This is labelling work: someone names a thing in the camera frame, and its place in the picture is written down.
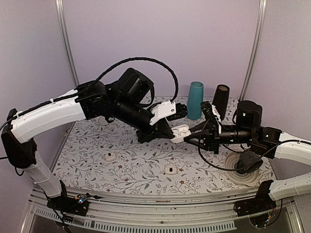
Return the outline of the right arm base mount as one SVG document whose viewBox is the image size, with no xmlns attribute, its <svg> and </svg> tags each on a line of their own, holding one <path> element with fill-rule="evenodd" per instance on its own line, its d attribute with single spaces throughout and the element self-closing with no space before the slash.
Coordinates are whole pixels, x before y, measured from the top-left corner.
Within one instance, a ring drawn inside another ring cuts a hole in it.
<svg viewBox="0 0 311 233">
<path fill-rule="evenodd" d="M 262 182 L 254 198 L 236 201 L 233 210 L 237 215 L 246 216 L 276 208 L 276 202 L 269 196 L 273 182 L 273 180 Z"/>
</svg>

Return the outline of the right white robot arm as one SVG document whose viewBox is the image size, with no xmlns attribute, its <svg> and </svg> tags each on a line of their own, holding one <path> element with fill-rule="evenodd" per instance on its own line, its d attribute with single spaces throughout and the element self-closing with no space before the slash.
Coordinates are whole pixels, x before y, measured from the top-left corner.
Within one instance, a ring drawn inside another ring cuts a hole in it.
<svg viewBox="0 0 311 233">
<path fill-rule="evenodd" d="M 226 172 L 252 173 L 259 169 L 262 157 L 287 159 L 303 164 L 311 163 L 311 143 L 282 130 L 261 126 L 262 107 L 253 101 L 243 100 L 234 112 L 234 124 L 224 125 L 218 121 L 215 107 L 208 101 L 201 103 L 205 121 L 190 129 L 184 142 L 195 145 L 199 151 L 218 154 L 219 146 L 247 144 L 240 153 L 239 161 Z"/>
</svg>

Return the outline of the white oval earbud case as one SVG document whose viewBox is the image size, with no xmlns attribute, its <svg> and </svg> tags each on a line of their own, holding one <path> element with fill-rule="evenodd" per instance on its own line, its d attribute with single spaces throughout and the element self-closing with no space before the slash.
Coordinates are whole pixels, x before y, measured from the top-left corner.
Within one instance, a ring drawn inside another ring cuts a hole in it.
<svg viewBox="0 0 311 233">
<path fill-rule="evenodd" d="M 191 135 L 189 126 L 182 124 L 171 128 L 174 138 L 171 139 L 173 143 L 181 143 L 184 141 L 184 138 Z"/>
</svg>

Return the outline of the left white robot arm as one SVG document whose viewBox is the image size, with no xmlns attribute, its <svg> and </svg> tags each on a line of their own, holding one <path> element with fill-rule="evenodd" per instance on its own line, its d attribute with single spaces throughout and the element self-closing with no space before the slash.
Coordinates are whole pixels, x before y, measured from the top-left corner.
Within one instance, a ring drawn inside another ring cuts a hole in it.
<svg viewBox="0 0 311 233">
<path fill-rule="evenodd" d="M 115 82 L 90 81 L 66 94 L 19 112 L 9 112 L 1 139 L 11 165 L 25 171 L 62 211 L 72 207 L 64 185 L 41 160 L 34 137 L 58 126 L 99 116 L 107 122 L 118 119 L 137 129 L 138 141 L 174 137 L 166 118 L 176 113 L 173 100 L 141 103 L 154 84 L 139 71 L 129 68 Z"/>
</svg>

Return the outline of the cream earbud charging case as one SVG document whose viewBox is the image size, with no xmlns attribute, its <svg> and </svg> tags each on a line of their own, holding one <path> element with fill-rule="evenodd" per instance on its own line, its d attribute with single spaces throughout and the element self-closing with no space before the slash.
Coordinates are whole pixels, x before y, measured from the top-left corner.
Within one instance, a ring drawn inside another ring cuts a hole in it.
<svg viewBox="0 0 311 233">
<path fill-rule="evenodd" d="M 178 169 L 176 167 L 167 166 L 164 169 L 166 175 L 176 175 L 178 173 Z"/>
</svg>

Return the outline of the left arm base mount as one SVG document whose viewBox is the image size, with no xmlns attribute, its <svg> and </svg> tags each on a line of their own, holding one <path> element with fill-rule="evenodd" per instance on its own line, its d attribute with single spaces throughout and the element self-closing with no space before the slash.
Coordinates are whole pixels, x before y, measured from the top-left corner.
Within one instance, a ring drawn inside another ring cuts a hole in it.
<svg viewBox="0 0 311 233">
<path fill-rule="evenodd" d="M 51 209 L 58 210 L 62 213 L 68 213 L 78 216 L 86 216 L 89 208 L 89 202 L 82 200 L 81 197 L 71 198 L 67 195 L 65 184 L 60 181 L 61 193 L 59 196 L 50 198 L 48 197 L 47 206 Z"/>
</svg>

